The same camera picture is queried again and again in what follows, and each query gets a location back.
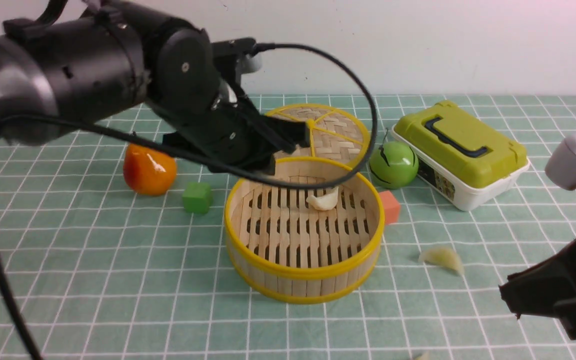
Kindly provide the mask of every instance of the screw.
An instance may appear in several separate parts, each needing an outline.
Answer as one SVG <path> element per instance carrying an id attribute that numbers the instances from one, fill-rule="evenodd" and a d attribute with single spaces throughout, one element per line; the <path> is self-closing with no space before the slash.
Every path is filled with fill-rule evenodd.
<path id="1" fill-rule="evenodd" d="M 217 96 L 215 98 L 215 100 L 212 102 L 210 109 L 213 111 L 217 110 L 217 107 L 219 107 L 219 103 L 221 103 L 221 102 L 222 102 L 221 98 L 219 98 L 219 96 Z"/>

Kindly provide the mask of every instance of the white wall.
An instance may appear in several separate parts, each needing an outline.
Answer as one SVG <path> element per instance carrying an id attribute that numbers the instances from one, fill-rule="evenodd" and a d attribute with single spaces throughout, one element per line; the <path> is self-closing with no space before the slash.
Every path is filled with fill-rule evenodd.
<path id="1" fill-rule="evenodd" d="M 48 0 L 0 0 L 2 20 Z M 82 9 L 70 0 L 64 19 Z M 137 0 L 214 40 L 306 43 L 338 56 L 377 93 L 576 94 L 576 0 Z M 249 92 L 357 88 L 315 55 L 275 50 Z"/>

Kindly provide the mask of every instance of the white box base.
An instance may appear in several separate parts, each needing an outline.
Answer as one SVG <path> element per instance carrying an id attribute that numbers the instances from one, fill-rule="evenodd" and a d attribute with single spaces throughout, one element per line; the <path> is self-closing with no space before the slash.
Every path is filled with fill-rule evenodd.
<path id="1" fill-rule="evenodd" d="M 477 189 L 475 187 L 469 186 L 468 184 L 457 178 L 457 176 L 453 175 L 453 173 L 451 173 L 446 168 L 441 166 L 432 157 L 429 157 L 424 152 L 416 148 L 416 146 L 412 145 L 406 139 L 401 137 L 397 132 L 395 132 L 394 126 L 390 129 L 390 133 L 397 141 L 403 142 L 404 144 L 410 146 L 412 151 L 416 153 L 416 155 L 419 157 L 419 160 L 421 160 L 421 162 L 426 164 L 428 167 L 432 169 L 432 171 L 434 171 L 433 175 L 435 179 L 436 180 L 441 179 L 440 181 L 441 184 L 439 185 L 433 184 L 428 180 L 428 178 L 425 178 L 425 176 L 422 176 L 420 174 L 417 174 L 417 176 L 421 180 L 426 182 L 428 185 L 433 187 L 435 191 L 437 191 L 439 194 L 441 194 L 441 196 L 446 198 L 446 200 L 450 201 L 453 205 L 455 205 L 457 209 L 462 210 L 463 212 L 470 212 L 471 210 L 476 209 L 478 206 L 488 202 L 490 199 L 493 199 L 496 196 L 503 194 L 508 189 L 514 187 L 515 183 L 517 182 L 517 179 L 519 178 L 519 175 L 528 170 L 531 164 L 529 159 L 525 166 L 521 167 L 518 170 L 515 170 L 510 175 L 504 178 L 500 178 L 496 182 L 493 182 L 492 184 L 486 187 Z"/>

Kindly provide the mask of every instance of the table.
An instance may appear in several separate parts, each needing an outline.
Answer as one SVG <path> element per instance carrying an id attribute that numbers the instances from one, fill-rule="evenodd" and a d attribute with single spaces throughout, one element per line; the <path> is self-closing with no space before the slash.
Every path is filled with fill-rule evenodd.
<path id="1" fill-rule="evenodd" d="M 544 174 L 576 132 L 576 96 L 378 95 L 379 141 L 404 114 L 446 98 L 524 144 L 532 163 L 515 188 L 461 212 L 425 183 L 394 191 L 400 220 L 384 231 L 359 291 L 322 305 L 269 300 L 238 277 L 224 249 L 223 207 L 235 179 L 179 161 L 165 196 L 135 196 L 122 177 L 126 144 L 74 133 L 48 146 L 0 142 L 0 253 L 26 321 L 48 359 L 70 360 L 576 360 L 557 321 L 516 321 L 500 299 L 508 274 L 576 236 L 576 191 Z M 263 111 L 322 103 L 370 126 L 350 95 L 255 95 Z M 103 124 L 151 139 L 172 128 L 147 107 Z M 185 214 L 188 182 L 214 206 Z M 464 278 L 416 262 L 453 244 Z M 0 300 L 0 359 L 25 358 Z"/>

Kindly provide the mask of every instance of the green ball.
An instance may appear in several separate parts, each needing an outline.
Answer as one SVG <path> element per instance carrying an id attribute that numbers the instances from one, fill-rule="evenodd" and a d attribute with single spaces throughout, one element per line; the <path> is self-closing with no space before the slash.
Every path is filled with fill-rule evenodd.
<path id="1" fill-rule="evenodd" d="M 419 159 L 410 146 L 390 141 L 375 149 L 369 165 L 373 182 L 386 189 L 399 189 L 414 180 Z"/>

